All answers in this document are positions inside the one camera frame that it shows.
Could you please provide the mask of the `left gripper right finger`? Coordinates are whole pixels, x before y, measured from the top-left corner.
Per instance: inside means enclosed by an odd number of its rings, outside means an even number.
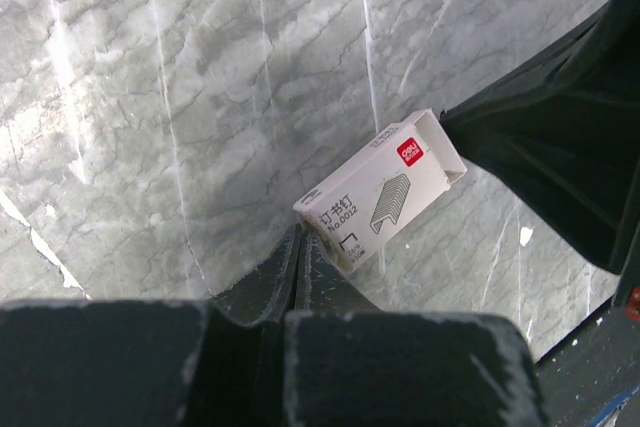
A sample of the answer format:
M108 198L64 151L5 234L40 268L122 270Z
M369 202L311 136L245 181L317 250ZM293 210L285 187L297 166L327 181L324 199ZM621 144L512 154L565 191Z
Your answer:
M506 318L354 304L319 235L302 237L284 322L290 426L545 426L533 360Z

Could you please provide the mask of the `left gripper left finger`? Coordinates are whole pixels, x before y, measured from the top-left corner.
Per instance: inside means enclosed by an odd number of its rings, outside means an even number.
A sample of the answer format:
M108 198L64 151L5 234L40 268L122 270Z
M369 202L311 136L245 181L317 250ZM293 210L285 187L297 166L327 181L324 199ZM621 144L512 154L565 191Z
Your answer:
M1 307L5 426L280 426L301 229L211 299Z

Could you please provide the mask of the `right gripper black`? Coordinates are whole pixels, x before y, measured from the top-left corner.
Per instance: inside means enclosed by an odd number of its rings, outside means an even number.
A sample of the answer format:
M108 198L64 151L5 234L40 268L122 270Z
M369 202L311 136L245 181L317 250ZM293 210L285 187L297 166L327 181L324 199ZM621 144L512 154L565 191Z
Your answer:
M639 421L639 0L611 0L441 117L457 151L580 255L608 304L539 361L556 426Z

